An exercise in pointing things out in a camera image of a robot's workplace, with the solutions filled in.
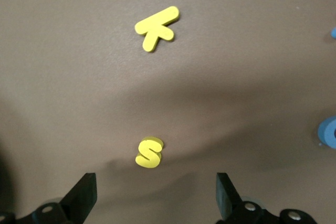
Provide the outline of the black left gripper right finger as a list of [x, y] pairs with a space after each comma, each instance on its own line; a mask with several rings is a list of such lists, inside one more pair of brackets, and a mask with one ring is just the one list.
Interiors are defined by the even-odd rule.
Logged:
[[308, 213], [298, 209], [284, 209], [275, 216], [253, 201], [242, 200], [227, 173], [216, 175], [216, 202], [222, 217], [218, 223], [317, 224]]

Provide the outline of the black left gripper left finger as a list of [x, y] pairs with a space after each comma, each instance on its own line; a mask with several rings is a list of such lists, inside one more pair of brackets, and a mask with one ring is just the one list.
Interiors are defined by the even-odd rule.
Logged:
[[38, 207], [32, 213], [17, 219], [12, 212], [1, 212], [1, 223], [63, 224], [84, 223], [97, 202], [95, 173], [86, 173], [61, 199]]

